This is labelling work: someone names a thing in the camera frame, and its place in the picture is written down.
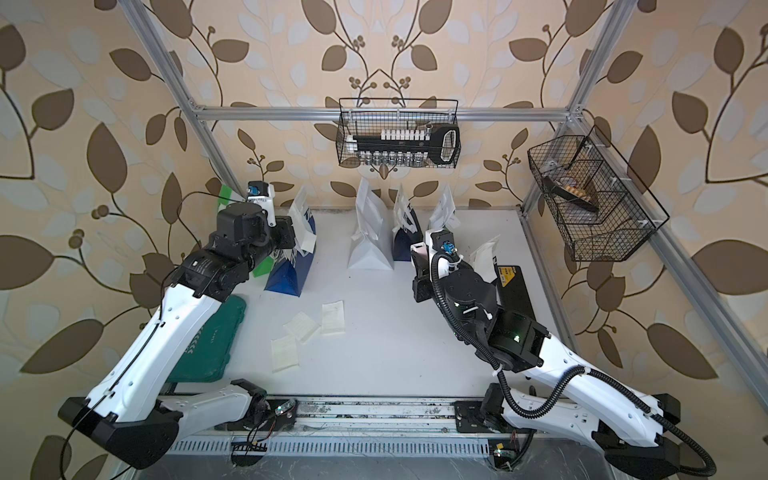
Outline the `small blue paper bag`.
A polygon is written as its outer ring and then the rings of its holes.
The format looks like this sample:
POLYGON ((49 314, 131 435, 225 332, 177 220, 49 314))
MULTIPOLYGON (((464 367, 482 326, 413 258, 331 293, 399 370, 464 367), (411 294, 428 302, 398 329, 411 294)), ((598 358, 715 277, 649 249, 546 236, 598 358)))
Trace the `small blue paper bag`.
MULTIPOLYGON (((316 233, 314 215, 311 211, 310 223, 316 233)), ((276 262, 268 276, 265 290, 300 297, 308 278, 314 253, 302 256, 294 248, 291 255, 276 262)))

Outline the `large green white bag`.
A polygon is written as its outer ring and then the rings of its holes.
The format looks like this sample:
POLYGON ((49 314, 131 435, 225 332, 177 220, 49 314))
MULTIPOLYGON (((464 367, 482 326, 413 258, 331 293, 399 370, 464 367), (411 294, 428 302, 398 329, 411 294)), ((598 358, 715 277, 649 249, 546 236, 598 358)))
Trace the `large green white bag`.
MULTIPOLYGON (((226 184, 222 184, 216 194, 218 195, 217 212, 225 211, 230 205, 246 202, 245 197, 235 192, 226 184)), ((250 239, 250 227, 245 222, 237 222, 232 215, 226 215, 225 219, 229 220, 233 224, 232 227, 227 226, 225 228, 225 232, 235 234, 234 242, 243 243, 245 240, 250 239)), ((258 264, 253 264, 253 270, 251 271, 251 274, 254 278, 267 278, 267 276, 273 270, 275 264, 276 253, 272 252, 258 264)))

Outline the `white paper bag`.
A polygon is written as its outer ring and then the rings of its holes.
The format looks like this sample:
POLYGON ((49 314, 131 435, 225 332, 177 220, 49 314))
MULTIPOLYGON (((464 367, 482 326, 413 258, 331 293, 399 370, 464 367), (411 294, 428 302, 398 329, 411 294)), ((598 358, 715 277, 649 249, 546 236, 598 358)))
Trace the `white paper bag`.
POLYGON ((349 269, 393 270, 392 215, 362 178, 355 200, 357 227, 351 237, 349 269))

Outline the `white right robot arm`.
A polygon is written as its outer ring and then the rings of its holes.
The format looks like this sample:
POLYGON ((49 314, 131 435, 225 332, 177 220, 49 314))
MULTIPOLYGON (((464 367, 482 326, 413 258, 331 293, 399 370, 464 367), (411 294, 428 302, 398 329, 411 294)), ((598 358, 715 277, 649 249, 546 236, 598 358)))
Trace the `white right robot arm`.
POLYGON ((492 368, 481 420, 556 434, 602 453, 621 472, 664 479, 682 470, 679 446, 665 437, 680 406, 667 395, 637 392, 565 346, 535 319, 502 302, 453 244, 410 249, 417 301, 431 299, 457 339, 492 368))

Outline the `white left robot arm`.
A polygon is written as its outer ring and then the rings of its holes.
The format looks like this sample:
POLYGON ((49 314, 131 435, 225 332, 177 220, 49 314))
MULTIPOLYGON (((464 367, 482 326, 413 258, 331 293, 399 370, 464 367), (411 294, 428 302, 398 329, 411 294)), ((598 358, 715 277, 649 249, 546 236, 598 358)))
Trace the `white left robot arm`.
POLYGON ((266 392, 238 379, 189 397, 161 396, 171 371, 199 330, 250 272, 276 250, 294 247, 293 222, 240 202, 217 214, 208 244, 161 283, 161 302, 112 371, 58 416, 127 465, 145 469, 178 440, 258 413, 266 392))

